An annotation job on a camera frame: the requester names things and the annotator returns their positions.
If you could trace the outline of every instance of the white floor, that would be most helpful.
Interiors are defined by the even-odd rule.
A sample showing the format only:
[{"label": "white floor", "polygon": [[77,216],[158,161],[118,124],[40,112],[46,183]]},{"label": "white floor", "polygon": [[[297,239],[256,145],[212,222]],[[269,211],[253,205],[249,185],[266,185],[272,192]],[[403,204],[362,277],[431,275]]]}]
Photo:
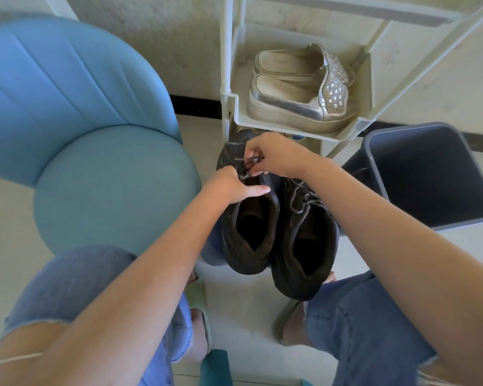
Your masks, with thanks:
[{"label": "white floor", "polygon": [[[197,164],[204,183],[214,172],[222,149],[220,121],[179,116],[184,146]],[[337,159],[358,148],[354,142]],[[476,157],[483,168],[483,153]],[[52,258],[40,239],[32,217],[29,188],[0,180],[0,331],[2,321],[21,289]],[[444,232],[443,235],[483,262],[483,224]],[[229,267],[200,262],[206,279],[213,346],[228,351],[234,386],[297,385],[305,378],[316,385],[331,384],[336,360],[308,347],[285,348],[272,337],[272,322],[287,303],[274,287],[269,271],[244,276]],[[347,238],[341,238],[334,270],[339,278],[367,267]],[[199,365],[174,366],[178,386],[198,385]]]}]

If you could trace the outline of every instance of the light green slipper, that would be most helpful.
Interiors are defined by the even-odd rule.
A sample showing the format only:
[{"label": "light green slipper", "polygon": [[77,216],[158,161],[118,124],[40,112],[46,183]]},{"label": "light green slipper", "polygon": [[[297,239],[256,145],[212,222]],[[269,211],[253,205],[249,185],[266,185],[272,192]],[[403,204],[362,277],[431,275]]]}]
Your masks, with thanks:
[{"label": "light green slipper", "polygon": [[288,344],[286,344],[283,340],[283,328],[286,322],[290,319],[291,315],[297,309],[297,306],[301,304],[302,302],[296,301],[296,300],[291,300],[288,305],[279,313],[279,315],[276,318],[276,321],[274,322],[274,336],[276,340],[279,342],[279,344],[284,345],[285,347],[289,347]]},{"label": "light green slipper", "polygon": [[204,286],[204,280],[197,274],[197,272],[195,272],[195,275],[197,276],[197,280],[186,285],[184,295],[186,295],[190,309],[199,309],[202,312],[204,328],[206,329],[207,354],[209,354],[211,352],[212,344],[209,318],[207,317],[206,288]]}]

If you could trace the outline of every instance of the dark brown sneaker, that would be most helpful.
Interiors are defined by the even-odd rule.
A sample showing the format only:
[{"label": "dark brown sneaker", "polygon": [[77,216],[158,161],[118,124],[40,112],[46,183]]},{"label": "dark brown sneaker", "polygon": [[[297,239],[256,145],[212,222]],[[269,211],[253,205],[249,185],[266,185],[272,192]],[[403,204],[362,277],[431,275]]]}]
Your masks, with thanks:
[{"label": "dark brown sneaker", "polygon": [[338,224],[305,182],[282,179],[285,192],[272,277],[287,297],[310,300],[335,261]]},{"label": "dark brown sneaker", "polygon": [[280,186],[279,177],[271,174],[250,177],[245,168],[245,144],[256,136],[250,129],[233,135],[225,143],[216,166],[218,170],[232,165],[245,185],[261,184],[271,188],[263,196],[230,204],[221,216],[225,261],[234,271],[244,275],[257,274],[269,265],[279,218],[276,194]]}]

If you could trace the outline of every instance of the shoe rack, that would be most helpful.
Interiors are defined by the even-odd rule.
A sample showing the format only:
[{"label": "shoe rack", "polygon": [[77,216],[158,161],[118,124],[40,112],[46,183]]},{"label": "shoe rack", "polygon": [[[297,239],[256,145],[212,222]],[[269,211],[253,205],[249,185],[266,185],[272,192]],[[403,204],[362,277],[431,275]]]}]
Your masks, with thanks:
[{"label": "shoe rack", "polygon": [[[233,21],[234,2],[239,11]],[[483,22],[483,0],[268,0],[294,5],[312,6],[384,19],[366,46],[333,38],[280,30],[264,25],[246,24],[247,0],[224,0],[220,15],[222,133],[229,138],[231,123],[239,127],[267,129],[319,140],[318,153],[334,157],[350,141],[367,129],[389,106],[422,78],[469,33]],[[374,102],[372,51],[392,21],[437,27],[451,21],[460,23],[401,81],[389,97]],[[359,105],[357,116],[348,126],[335,133],[313,134],[254,120],[247,113],[253,62],[259,51],[304,47],[316,42],[328,53],[338,56],[343,64],[356,71],[356,82],[350,95]]]}]

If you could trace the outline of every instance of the blue jeans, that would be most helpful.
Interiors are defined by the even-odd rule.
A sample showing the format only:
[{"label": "blue jeans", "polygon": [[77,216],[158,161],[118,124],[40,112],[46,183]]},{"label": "blue jeans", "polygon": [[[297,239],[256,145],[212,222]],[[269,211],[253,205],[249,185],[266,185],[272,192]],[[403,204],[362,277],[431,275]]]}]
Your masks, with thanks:
[{"label": "blue jeans", "polygon": [[[136,256],[87,246],[49,261],[21,293],[2,336],[35,322],[70,324]],[[369,271],[323,285],[306,311],[309,339],[338,359],[335,386],[416,385],[418,366],[435,355]],[[172,386],[171,362],[193,339],[184,295],[139,385]]]}]

